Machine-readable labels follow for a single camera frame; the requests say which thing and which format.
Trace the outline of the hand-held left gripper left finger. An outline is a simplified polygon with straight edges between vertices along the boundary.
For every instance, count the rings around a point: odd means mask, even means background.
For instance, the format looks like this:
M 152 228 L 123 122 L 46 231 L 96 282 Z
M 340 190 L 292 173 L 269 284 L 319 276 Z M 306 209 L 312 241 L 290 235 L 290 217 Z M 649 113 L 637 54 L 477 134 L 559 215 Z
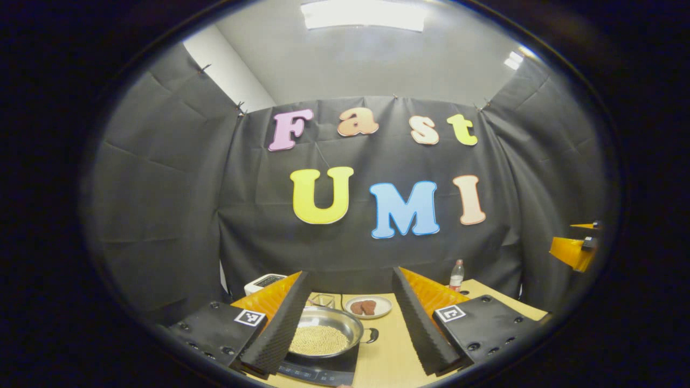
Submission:
M 299 271 L 232 304 L 208 302 L 168 327 L 181 346 L 223 369 L 267 378 L 278 373 L 311 294 Z

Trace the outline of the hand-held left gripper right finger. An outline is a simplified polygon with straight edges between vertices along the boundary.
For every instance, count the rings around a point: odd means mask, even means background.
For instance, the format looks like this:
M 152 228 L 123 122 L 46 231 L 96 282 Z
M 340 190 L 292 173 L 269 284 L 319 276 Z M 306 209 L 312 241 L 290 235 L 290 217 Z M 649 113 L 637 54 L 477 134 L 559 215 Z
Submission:
M 425 374 L 485 364 L 542 327 L 493 295 L 468 298 L 402 267 L 394 268 L 392 290 Z

